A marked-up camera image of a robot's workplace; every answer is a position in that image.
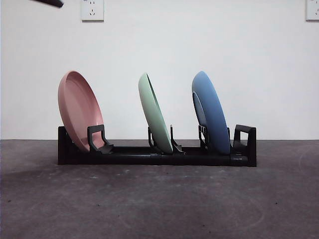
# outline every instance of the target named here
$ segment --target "green plate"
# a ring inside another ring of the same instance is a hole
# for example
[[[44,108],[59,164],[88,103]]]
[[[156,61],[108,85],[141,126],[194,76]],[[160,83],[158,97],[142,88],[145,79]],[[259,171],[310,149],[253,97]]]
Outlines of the green plate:
[[[147,73],[144,73],[140,78],[139,92],[143,111],[157,147],[164,153],[172,154],[173,147],[166,124]]]

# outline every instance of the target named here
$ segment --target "white wall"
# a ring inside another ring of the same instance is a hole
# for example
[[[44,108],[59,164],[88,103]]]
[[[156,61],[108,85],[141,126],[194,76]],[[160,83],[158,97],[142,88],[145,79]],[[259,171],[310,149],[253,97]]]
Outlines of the white wall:
[[[259,139],[319,138],[319,23],[305,0],[106,0],[104,23],[1,1],[1,137],[57,139],[57,89],[77,70],[99,101],[108,138],[147,138],[138,80],[148,72],[176,138],[197,138],[191,82],[204,70],[227,124]]]

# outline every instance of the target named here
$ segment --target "wall socket cover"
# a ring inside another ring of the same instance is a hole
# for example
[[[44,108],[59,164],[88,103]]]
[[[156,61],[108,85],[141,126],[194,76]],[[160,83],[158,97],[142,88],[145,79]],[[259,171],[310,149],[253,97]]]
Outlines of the wall socket cover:
[[[104,21],[104,0],[81,0],[82,21]]]
[[[319,0],[307,0],[307,21],[319,21]]]

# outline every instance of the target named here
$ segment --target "blue plate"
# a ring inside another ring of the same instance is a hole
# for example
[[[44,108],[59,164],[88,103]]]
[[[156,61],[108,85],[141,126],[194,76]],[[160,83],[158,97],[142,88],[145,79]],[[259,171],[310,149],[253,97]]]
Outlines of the blue plate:
[[[205,72],[199,72],[192,83],[193,102],[200,125],[206,126],[209,151],[230,153],[230,142],[223,109],[215,88]]]

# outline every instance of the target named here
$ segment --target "electrical outlet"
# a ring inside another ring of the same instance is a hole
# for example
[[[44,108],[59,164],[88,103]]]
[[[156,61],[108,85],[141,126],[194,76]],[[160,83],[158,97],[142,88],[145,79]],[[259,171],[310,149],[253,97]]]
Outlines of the electrical outlet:
[[[307,21],[319,21],[319,0],[307,0]]]
[[[81,0],[82,21],[104,21],[104,0]]]

